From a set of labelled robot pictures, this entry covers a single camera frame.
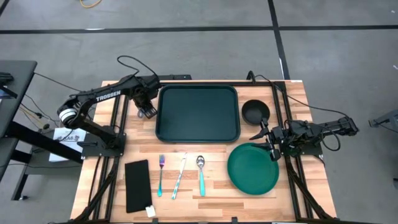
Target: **black cloth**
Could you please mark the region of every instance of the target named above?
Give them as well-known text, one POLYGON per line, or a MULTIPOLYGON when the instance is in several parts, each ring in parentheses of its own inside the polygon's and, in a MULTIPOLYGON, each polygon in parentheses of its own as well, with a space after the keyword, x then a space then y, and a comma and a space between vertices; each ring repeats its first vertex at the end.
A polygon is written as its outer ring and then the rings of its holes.
POLYGON ((126 212, 138 212, 152 205, 148 160, 124 165, 126 176, 126 212))

